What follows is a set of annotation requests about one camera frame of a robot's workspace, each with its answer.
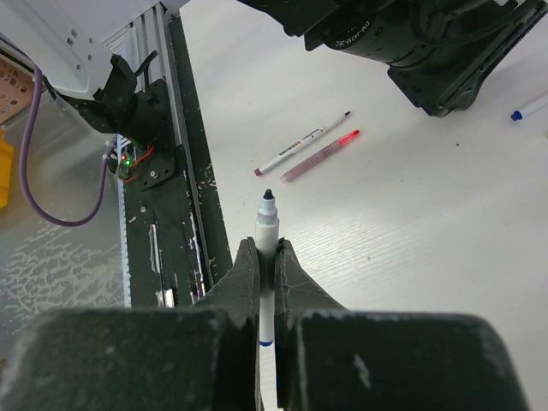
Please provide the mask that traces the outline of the magenta capped whiteboard marker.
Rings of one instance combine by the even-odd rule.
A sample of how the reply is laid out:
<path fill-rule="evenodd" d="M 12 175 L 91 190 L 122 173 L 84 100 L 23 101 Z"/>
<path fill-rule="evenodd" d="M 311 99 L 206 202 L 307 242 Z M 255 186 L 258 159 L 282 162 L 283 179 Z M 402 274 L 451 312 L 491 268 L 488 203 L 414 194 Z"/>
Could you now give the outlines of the magenta capped whiteboard marker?
<path fill-rule="evenodd" d="M 326 124 L 315 128 L 309 134 L 305 135 L 301 139 L 292 143 L 290 146 L 281 150 L 274 158 L 271 158 L 265 164 L 256 168 L 253 173 L 256 176 L 263 176 L 271 170 L 275 169 L 277 166 L 287 161 L 290 157 L 294 156 L 296 153 L 302 151 L 304 148 L 310 146 L 313 142 L 317 141 L 318 139 L 329 133 L 333 128 L 338 127 L 351 114 L 351 111 L 346 111 L 335 120 L 327 122 Z"/>

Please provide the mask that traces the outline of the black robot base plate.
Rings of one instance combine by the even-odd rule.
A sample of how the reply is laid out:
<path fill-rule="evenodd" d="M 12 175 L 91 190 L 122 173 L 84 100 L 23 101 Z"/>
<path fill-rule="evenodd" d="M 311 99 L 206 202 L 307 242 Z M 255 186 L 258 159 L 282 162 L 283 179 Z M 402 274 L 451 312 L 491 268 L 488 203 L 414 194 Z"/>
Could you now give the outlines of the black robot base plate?
<path fill-rule="evenodd" d="M 167 115 L 167 151 L 124 182 L 131 307 L 194 304 L 232 266 L 181 19 L 170 17 L 169 30 L 172 85 L 151 82 Z"/>

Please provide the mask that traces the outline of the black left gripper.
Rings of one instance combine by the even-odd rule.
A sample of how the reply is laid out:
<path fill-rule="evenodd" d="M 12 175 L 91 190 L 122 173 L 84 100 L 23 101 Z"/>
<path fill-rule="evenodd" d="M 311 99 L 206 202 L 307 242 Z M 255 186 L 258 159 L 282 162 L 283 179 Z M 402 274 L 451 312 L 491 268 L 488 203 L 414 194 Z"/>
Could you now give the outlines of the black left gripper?
<path fill-rule="evenodd" d="M 388 67 L 417 108 L 467 110 L 494 68 L 547 15 L 545 1 L 248 1 L 307 51 L 324 45 Z"/>

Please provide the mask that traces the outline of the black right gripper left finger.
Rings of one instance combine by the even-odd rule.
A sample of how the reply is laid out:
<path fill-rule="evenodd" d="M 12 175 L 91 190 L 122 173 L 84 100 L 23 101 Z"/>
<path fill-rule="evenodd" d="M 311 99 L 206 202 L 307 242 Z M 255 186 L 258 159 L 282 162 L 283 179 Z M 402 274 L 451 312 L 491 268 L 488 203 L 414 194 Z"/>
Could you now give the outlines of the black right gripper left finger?
<path fill-rule="evenodd" d="M 40 314 L 1 377 L 4 410 L 258 410 L 259 261 L 241 241 L 192 306 Z"/>

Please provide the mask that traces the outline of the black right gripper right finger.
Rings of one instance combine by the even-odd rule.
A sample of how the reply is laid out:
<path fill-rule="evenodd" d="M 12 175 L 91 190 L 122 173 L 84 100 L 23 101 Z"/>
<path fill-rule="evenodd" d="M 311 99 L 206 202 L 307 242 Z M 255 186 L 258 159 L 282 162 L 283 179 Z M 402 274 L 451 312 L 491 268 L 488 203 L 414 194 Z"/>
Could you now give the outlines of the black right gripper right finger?
<path fill-rule="evenodd" d="M 509 352 L 481 317 L 343 307 L 279 242 L 277 405 L 286 410 L 526 410 Z"/>

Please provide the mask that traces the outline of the pink translucent highlighter pen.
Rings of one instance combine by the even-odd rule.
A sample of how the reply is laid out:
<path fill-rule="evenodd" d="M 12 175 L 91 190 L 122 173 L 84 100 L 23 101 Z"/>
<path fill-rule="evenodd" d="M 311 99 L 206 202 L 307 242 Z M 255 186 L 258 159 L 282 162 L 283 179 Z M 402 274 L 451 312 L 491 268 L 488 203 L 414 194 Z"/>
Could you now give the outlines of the pink translucent highlighter pen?
<path fill-rule="evenodd" d="M 344 135 L 336 140 L 333 140 L 329 145 L 323 147 L 319 151 L 315 152 L 309 158 L 303 160 L 295 167 L 284 173 L 280 177 L 282 184 L 289 184 L 296 179 L 300 178 L 314 167 L 324 162 L 327 158 L 331 157 L 335 153 L 343 149 L 347 144 L 353 141 L 360 135 L 360 130 L 355 130 L 349 134 Z"/>

